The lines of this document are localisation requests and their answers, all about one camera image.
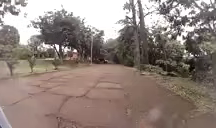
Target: tree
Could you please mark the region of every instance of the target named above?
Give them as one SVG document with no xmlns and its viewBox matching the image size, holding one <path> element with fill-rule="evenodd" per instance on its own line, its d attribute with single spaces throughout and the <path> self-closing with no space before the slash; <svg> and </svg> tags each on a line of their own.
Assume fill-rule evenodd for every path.
<svg viewBox="0 0 216 128">
<path fill-rule="evenodd" d="M 63 50 L 66 47 L 77 48 L 77 32 L 80 30 L 80 18 L 68 13 L 65 9 L 56 12 L 46 12 L 37 20 L 31 21 L 34 28 L 40 30 L 45 44 L 54 47 L 59 58 L 63 59 Z"/>
<path fill-rule="evenodd" d="M 142 63 L 149 64 L 148 60 L 148 41 L 147 41 L 147 33 L 145 28 L 145 19 L 144 12 L 141 4 L 141 0 L 138 0 L 138 9 L 139 9 L 139 19 L 140 19 L 140 40 L 142 44 Z"/>
<path fill-rule="evenodd" d="M 18 6 L 25 7 L 27 5 L 27 0 L 0 0 L 0 23 L 3 23 L 3 17 L 6 13 L 10 13 L 12 15 L 18 15 L 20 9 Z"/>
<path fill-rule="evenodd" d="M 33 55 L 31 50 L 26 45 L 18 45 L 13 50 L 13 56 L 17 59 L 27 60 L 29 57 Z"/>
<path fill-rule="evenodd" d="M 13 50 L 19 44 L 18 30 L 9 25 L 4 25 L 0 29 L 0 58 L 3 58 L 9 68 L 11 76 L 13 75 L 14 65 L 17 64 L 13 55 Z"/>
<path fill-rule="evenodd" d="M 137 69 L 140 70 L 140 41 L 139 41 L 139 29 L 137 25 L 137 16 L 136 16 L 136 7 L 135 7 L 135 2 L 134 0 L 129 0 L 129 3 L 124 4 L 124 10 L 128 10 L 128 12 L 131 12 L 132 16 L 125 16 L 124 20 L 120 20 L 118 23 L 122 23 L 126 26 L 132 26 L 133 27 L 133 32 L 134 36 L 133 42 L 135 45 L 135 51 L 134 51 L 134 65 L 137 67 Z"/>
<path fill-rule="evenodd" d="M 200 80 L 213 75 L 210 72 L 216 76 L 216 50 L 210 52 L 206 45 L 216 45 L 216 0 L 153 1 L 159 4 L 159 13 L 169 23 L 172 39 L 182 36 L 185 40 L 186 50 L 193 56 L 194 76 Z"/>
<path fill-rule="evenodd" d="M 43 41 L 40 39 L 40 35 L 33 35 L 28 40 L 28 46 L 34 55 L 40 58 L 40 48 L 43 46 Z"/>
</svg>

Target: bush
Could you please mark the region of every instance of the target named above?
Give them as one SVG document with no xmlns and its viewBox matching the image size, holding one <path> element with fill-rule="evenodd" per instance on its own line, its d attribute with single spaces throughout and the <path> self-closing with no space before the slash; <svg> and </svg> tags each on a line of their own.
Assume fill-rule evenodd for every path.
<svg viewBox="0 0 216 128">
<path fill-rule="evenodd" d="M 181 62 L 177 65 L 177 73 L 179 73 L 180 76 L 182 77 L 189 77 L 190 72 L 189 72 L 190 66 Z"/>
<path fill-rule="evenodd" d="M 153 65 L 141 65 L 141 70 L 157 74 L 164 74 L 162 68 Z"/>
<path fill-rule="evenodd" d="M 28 49 L 23 47 L 18 47 L 13 50 L 13 56 L 20 60 L 27 60 L 32 55 L 32 52 Z"/>
<path fill-rule="evenodd" d="M 134 66 L 134 59 L 131 56 L 127 56 L 126 59 L 124 59 L 123 64 L 125 66 L 133 67 Z"/>
</svg>

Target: foliage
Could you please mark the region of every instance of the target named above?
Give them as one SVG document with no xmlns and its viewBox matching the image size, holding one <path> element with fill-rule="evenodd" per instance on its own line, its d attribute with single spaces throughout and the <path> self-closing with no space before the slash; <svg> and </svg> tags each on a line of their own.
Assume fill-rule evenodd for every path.
<svg viewBox="0 0 216 128">
<path fill-rule="evenodd" d="M 55 57 L 56 53 L 55 53 L 55 50 L 53 48 L 48 48 L 46 50 L 46 52 L 47 52 L 49 58 L 54 58 Z"/>
<path fill-rule="evenodd" d="M 164 74 L 162 68 L 154 65 L 141 65 L 141 70 L 157 74 Z"/>
<path fill-rule="evenodd" d="M 24 45 L 19 45 L 17 48 L 13 50 L 13 56 L 20 60 L 27 60 L 30 56 L 32 56 L 32 52 Z"/>
<path fill-rule="evenodd" d="M 43 48 L 42 44 L 43 42 L 41 40 L 40 35 L 33 35 L 28 40 L 29 49 L 33 52 L 34 55 L 37 55 L 38 58 Z"/>
<path fill-rule="evenodd" d="M 9 68 L 10 75 L 13 75 L 17 60 L 13 50 L 19 43 L 19 32 L 15 27 L 4 25 L 0 29 L 0 58 L 3 58 Z"/>
<path fill-rule="evenodd" d="M 18 30 L 9 25 L 4 25 L 0 29 L 0 58 L 7 58 L 12 56 L 12 50 L 19 43 Z"/>
<path fill-rule="evenodd" d="M 34 28 L 40 29 L 42 39 L 46 44 L 52 46 L 58 45 L 57 54 L 59 58 L 63 57 L 65 47 L 76 48 L 77 31 L 80 29 L 81 20 L 73 16 L 65 9 L 56 12 L 48 11 L 35 21 L 32 21 Z"/>
<path fill-rule="evenodd" d="M 27 59 L 27 61 L 29 62 L 29 67 L 30 67 L 31 73 L 33 73 L 33 68 L 36 65 L 36 58 L 35 58 L 35 56 L 29 57 Z"/>
<path fill-rule="evenodd" d="M 84 19 L 74 16 L 64 8 L 55 12 L 46 12 L 43 16 L 31 21 L 31 26 L 40 30 L 40 38 L 45 44 L 53 46 L 61 60 L 65 48 L 76 49 L 80 59 L 87 59 L 90 55 L 92 38 L 93 59 L 101 57 L 104 32 L 86 26 Z"/>
<path fill-rule="evenodd" d="M 20 12 L 19 5 L 25 7 L 27 0 L 0 0 L 0 23 L 3 23 L 3 18 L 6 13 L 18 15 Z"/>
</svg>

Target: shrub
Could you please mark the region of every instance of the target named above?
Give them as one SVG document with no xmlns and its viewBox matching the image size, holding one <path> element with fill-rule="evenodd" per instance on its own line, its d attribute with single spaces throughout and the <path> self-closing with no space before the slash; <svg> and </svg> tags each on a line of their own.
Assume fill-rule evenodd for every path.
<svg viewBox="0 0 216 128">
<path fill-rule="evenodd" d="M 27 60 L 32 55 L 32 52 L 26 47 L 17 47 L 13 50 L 13 56 L 20 60 Z"/>
<path fill-rule="evenodd" d="M 31 73 L 32 73 L 33 72 L 33 68 L 36 65 L 36 58 L 35 58 L 35 56 L 32 56 L 32 57 L 28 58 L 27 60 L 29 62 L 29 67 L 30 67 Z"/>
<path fill-rule="evenodd" d="M 164 74 L 164 71 L 162 70 L 161 67 L 153 66 L 153 65 L 141 65 L 141 70 L 157 73 L 157 74 Z"/>
<path fill-rule="evenodd" d="M 124 59 L 123 64 L 125 66 L 133 67 L 134 66 L 134 59 L 131 56 L 127 56 L 126 59 Z"/>
</svg>

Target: dirt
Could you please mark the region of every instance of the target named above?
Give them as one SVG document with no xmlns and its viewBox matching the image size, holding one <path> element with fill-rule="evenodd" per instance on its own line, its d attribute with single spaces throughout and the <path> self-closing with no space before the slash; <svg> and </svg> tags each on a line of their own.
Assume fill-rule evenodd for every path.
<svg viewBox="0 0 216 128">
<path fill-rule="evenodd" d="M 131 68 L 94 65 L 0 81 L 13 128 L 216 128 L 216 117 Z"/>
</svg>

